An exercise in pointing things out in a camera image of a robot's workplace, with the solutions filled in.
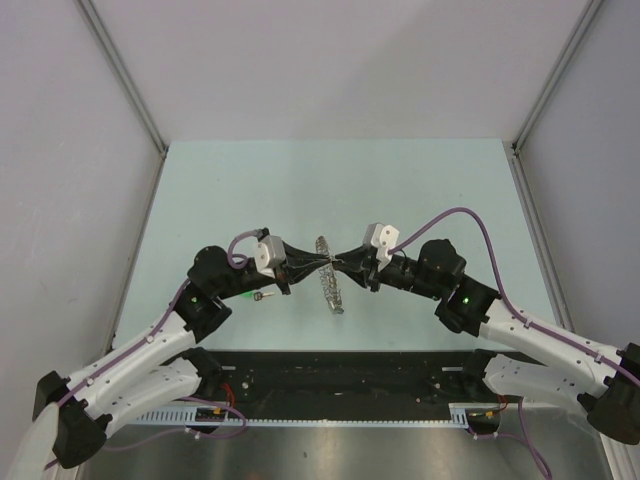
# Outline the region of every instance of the small object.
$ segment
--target small object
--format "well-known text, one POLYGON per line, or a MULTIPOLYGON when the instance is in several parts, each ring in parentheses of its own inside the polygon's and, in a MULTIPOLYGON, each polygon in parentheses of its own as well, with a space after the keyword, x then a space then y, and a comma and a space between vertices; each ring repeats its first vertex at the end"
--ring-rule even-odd
MULTIPOLYGON (((326 255, 331 258, 331 251, 329 250, 329 244, 327 239, 323 236, 318 237, 316 240, 316 253, 326 255)), ((334 315, 342 315, 344 309, 342 308, 342 295, 338 288, 338 279, 331 263, 318 269, 320 273, 320 283, 322 284, 322 293, 329 305, 331 313, 334 315)))
POLYGON ((253 294, 253 299, 254 299, 256 302, 259 302, 259 301, 260 301, 260 300, 262 300, 264 297, 270 297, 271 295, 275 295, 275 293, 273 293, 273 292, 264 292, 264 293, 262 293, 262 292, 254 292, 254 294, 253 294))

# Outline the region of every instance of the light blue table surface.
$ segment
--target light blue table surface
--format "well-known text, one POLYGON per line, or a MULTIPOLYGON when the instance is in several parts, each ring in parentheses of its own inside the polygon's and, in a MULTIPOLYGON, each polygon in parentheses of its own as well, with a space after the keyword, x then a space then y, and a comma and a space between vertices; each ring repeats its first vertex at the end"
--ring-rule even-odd
MULTIPOLYGON (((314 251, 324 235, 333 253, 361 244, 380 221, 411 235, 438 213, 474 209, 486 222, 511 300, 554 321, 502 143, 470 140, 349 140, 173 143, 144 234, 114 345, 157 319, 186 278, 195 254, 225 249, 245 230, 268 227, 314 251)), ((467 274, 495 285, 480 230, 455 215, 428 238, 449 238, 467 274)), ((238 251, 251 253, 251 242, 238 251)), ((436 303, 382 287, 367 292, 339 275, 345 313, 332 315, 313 275, 290 296, 236 297, 233 315, 202 342, 232 350, 467 350, 504 348, 456 335, 436 303)), ((277 291, 276 287, 266 291, 277 291)))

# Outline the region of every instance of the coiled spring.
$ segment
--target coiled spring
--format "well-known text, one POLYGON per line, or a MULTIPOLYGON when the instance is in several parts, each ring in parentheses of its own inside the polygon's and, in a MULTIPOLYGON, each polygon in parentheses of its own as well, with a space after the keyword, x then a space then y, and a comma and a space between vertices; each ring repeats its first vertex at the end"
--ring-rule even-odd
MULTIPOLYGON (((316 240, 316 253, 331 257, 331 251, 329 250, 329 244, 327 239, 323 236, 318 237, 316 240)), ((342 296, 340 295, 340 289, 338 288, 338 279, 336 278, 336 272, 333 269, 333 265, 328 264, 318 270, 320 272, 320 283, 322 284, 322 293, 329 305, 331 313, 334 315, 341 315, 344 313, 342 308, 342 296)))

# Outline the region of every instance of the black panel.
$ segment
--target black panel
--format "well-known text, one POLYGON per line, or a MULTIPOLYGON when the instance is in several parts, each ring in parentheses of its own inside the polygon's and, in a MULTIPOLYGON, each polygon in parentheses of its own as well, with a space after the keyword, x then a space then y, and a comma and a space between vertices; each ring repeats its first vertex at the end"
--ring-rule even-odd
POLYGON ((496 400, 465 384, 461 368, 473 352, 212 353, 225 368, 235 367, 223 380, 252 419, 448 420, 451 402, 496 400))

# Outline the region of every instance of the white wall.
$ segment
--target white wall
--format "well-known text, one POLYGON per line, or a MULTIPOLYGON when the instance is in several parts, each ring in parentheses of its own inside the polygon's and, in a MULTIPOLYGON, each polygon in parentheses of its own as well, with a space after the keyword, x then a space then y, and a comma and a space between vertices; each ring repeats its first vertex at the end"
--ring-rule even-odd
POLYGON ((96 0, 166 140, 512 140, 586 0, 96 0))
POLYGON ((640 342, 640 2, 605 2, 523 162, 576 328, 640 342))
POLYGON ((0 7, 0 477, 37 380, 99 354, 159 159, 70 0, 0 7))

